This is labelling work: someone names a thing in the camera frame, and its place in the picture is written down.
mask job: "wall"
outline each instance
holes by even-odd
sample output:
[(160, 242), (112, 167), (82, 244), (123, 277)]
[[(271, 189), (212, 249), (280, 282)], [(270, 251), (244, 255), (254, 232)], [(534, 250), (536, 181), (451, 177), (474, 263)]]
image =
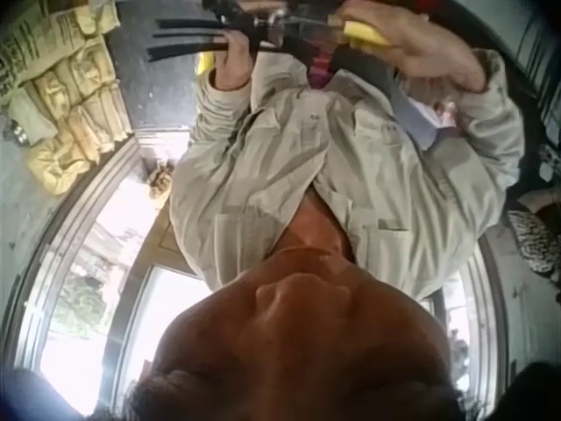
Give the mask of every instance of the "wall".
[(0, 131), (0, 317), (12, 287), (29, 263), (41, 234), (61, 202), (27, 169), (24, 149)]
[(550, 282), (533, 274), (502, 225), (486, 233), (501, 280), (508, 324), (509, 378), (532, 361), (561, 363), (561, 309)]

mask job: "yellow sandbag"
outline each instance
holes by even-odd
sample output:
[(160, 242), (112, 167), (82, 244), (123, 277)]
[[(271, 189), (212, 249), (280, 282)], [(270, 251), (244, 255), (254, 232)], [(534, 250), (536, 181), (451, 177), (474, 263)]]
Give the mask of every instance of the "yellow sandbag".
[(90, 164), (70, 131), (59, 127), (59, 136), (43, 140), (25, 151), (25, 163), (43, 187), (53, 195), (66, 193)]

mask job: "stacked sack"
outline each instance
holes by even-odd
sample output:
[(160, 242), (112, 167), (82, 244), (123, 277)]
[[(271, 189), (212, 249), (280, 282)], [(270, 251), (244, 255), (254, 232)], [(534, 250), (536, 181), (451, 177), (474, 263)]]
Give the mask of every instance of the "stacked sack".
[(96, 13), (88, 6), (66, 13), (80, 28), (83, 45), (14, 89), (8, 105), (27, 134), (28, 168), (54, 195), (67, 192), (132, 132), (103, 37), (118, 25), (115, 4)]

